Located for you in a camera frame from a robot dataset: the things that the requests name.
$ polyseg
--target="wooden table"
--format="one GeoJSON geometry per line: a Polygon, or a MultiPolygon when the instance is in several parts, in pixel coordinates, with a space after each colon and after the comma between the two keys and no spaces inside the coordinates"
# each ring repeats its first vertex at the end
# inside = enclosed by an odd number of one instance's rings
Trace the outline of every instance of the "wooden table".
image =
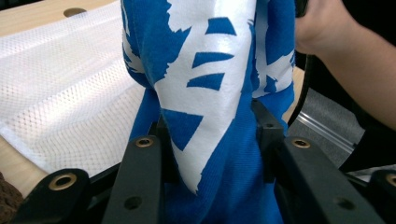
{"type": "MultiPolygon", "coordinates": [[[[44,0],[22,7],[0,11],[0,36],[12,35],[60,21],[66,18],[64,12],[69,8],[91,10],[107,5],[115,0],[44,0]]],[[[300,97],[304,71],[296,68],[293,74],[295,100],[283,119],[289,120],[291,113],[300,97]]],[[[7,182],[14,185],[23,195],[27,196],[35,185],[47,173],[24,158],[3,137],[0,136],[0,172],[7,182]]]]}

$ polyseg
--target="blue fabric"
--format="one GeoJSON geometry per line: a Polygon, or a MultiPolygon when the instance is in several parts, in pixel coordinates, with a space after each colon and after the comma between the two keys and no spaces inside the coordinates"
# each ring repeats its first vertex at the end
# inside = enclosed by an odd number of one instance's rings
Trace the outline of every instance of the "blue fabric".
{"type": "Polygon", "coordinates": [[[293,0],[123,0],[126,67],[147,88],[131,139],[160,114],[179,184],[165,186],[167,223],[281,223],[262,182],[259,99],[282,116],[294,99],[293,0]]]}

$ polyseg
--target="forearm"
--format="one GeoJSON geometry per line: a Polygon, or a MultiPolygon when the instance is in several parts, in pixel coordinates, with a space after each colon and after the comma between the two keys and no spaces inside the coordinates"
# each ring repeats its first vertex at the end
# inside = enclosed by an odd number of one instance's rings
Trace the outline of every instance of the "forearm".
{"type": "Polygon", "coordinates": [[[363,109],[396,130],[396,48],[357,23],[344,29],[317,56],[363,109]]]}

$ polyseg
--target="bare skin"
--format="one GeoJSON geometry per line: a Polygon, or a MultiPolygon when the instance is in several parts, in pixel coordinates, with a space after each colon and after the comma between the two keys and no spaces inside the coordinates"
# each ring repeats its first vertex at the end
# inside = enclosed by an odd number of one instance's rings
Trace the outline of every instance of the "bare skin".
{"type": "Polygon", "coordinates": [[[309,0],[296,49],[318,56],[348,94],[396,131],[396,47],[360,26],[341,0],[309,0]]]}

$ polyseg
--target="blue triangle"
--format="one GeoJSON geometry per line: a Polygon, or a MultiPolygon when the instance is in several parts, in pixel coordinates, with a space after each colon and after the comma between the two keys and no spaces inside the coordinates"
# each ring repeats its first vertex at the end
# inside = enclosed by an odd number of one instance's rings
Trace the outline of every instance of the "blue triangle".
{"type": "Polygon", "coordinates": [[[190,142],[203,118],[203,116],[167,109],[163,109],[163,117],[172,141],[180,150],[184,150],[190,142]]]}

